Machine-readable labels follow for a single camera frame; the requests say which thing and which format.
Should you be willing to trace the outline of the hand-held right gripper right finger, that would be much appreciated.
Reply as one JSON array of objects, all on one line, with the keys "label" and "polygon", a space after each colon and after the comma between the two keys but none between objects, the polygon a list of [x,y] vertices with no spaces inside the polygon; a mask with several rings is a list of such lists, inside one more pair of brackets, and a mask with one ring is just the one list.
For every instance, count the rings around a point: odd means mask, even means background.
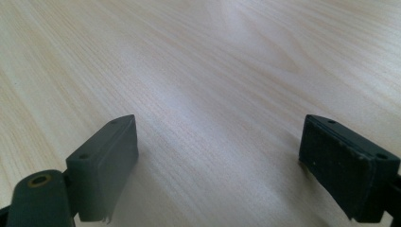
[{"label": "hand-held right gripper right finger", "polygon": [[401,223],[401,158],[341,123],[305,117],[299,160],[349,219]]}]

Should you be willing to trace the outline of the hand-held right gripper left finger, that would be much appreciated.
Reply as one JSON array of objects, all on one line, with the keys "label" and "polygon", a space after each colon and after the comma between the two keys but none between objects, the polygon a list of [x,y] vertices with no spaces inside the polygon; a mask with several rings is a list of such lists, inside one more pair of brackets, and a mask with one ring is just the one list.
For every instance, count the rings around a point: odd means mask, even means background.
[{"label": "hand-held right gripper left finger", "polygon": [[71,209],[85,222],[110,219],[139,157],[135,116],[118,117],[67,159]]}]

